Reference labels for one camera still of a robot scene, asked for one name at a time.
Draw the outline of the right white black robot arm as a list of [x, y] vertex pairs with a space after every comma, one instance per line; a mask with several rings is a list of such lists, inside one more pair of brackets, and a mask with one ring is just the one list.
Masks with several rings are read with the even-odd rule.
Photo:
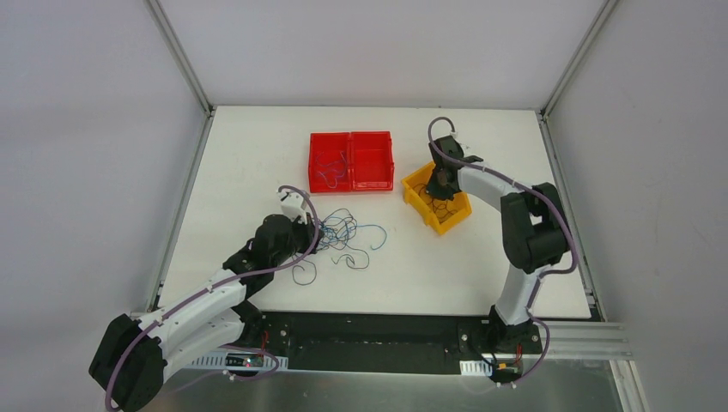
[[430, 197], [452, 200], [466, 193], [500, 213], [509, 267], [485, 331], [492, 348], [509, 351], [533, 325], [530, 306], [539, 277], [572, 249], [560, 196], [550, 183], [529, 187], [488, 167], [476, 155], [466, 156], [453, 136], [432, 138], [428, 146], [434, 160], [426, 189]]

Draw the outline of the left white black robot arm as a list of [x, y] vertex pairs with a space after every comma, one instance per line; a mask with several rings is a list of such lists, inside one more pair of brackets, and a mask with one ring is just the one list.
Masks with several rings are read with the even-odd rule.
[[139, 318], [120, 314], [106, 327], [88, 369], [105, 391], [109, 411], [138, 411], [182, 367], [236, 341], [251, 347], [262, 325], [248, 299], [276, 271], [315, 251], [316, 217], [268, 215], [246, 244], [228, 257], [196, 292]]

